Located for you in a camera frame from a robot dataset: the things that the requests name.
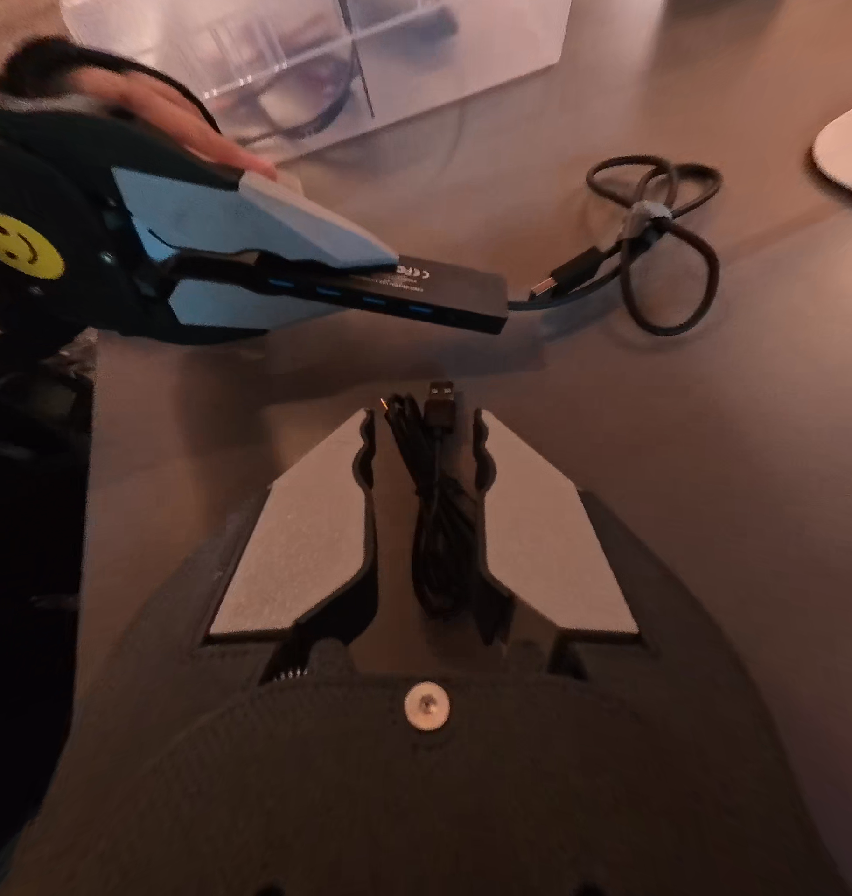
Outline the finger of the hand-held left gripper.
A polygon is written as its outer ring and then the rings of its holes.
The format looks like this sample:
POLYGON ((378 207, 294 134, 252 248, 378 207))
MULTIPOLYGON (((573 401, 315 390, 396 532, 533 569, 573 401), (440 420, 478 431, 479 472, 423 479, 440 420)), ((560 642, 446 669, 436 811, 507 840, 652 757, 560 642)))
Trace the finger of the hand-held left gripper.
POLYGON ((203 280, 179 281, 167 303, 183 325, 234 330, 282 330, 348 311, 320 301, 261 295, 203 280))
POLYGON ((269 252, 338 270, 395 267, 399 254, 371 232, 292 188, 248 172, 234 190, 126 168, 115 184, 147 248, 236 254, 269 252))

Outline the person's left hand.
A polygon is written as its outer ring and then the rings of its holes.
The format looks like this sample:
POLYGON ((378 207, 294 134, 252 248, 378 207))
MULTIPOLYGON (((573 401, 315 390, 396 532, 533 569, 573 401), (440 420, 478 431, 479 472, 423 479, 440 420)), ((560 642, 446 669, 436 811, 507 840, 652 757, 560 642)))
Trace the person's left hand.
POLYGON ((141 118, 201 159, 279 180, 271 162, 219 134, 191 101, 153 76, 83 66, 70 73, 66 82, 79 94, 141 118))

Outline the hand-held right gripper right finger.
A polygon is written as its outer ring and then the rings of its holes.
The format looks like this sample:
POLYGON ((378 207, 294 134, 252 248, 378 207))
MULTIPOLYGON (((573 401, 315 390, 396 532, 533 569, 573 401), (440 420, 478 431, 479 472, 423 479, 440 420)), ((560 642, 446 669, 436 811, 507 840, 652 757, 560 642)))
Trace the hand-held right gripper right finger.
POLYGON ((472 607, 482 640, 639 638, 576 485, 486 409, 474 414, 474 458, 472 607))

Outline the person's black clothing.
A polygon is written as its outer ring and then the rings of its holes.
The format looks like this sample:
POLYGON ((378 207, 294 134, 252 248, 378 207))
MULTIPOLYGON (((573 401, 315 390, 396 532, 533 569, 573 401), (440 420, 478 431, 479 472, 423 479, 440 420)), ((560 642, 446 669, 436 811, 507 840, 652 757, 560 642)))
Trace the person's black clothing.
POLYGON ((0 866, 70 733, 94 355, 0 332, 0 866))

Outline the clear plastic box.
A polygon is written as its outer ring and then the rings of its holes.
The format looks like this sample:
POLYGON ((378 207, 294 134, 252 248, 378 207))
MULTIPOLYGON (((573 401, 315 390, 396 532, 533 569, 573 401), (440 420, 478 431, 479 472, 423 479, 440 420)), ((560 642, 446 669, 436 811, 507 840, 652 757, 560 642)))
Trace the clear plastic box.
POLYGON ((284 163, 559 61, 571 3, 66 1, 70 36, 183 83, 284 163))

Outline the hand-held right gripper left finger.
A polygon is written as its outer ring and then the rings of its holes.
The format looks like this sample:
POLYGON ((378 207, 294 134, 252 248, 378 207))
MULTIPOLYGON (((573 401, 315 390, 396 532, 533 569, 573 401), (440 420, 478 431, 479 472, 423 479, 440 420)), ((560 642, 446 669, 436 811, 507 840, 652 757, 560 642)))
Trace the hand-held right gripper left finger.
POLYGON ((268 489, 208 628, 212 639, 286 635, 373 560, 373 414, 359 409, 268 489))

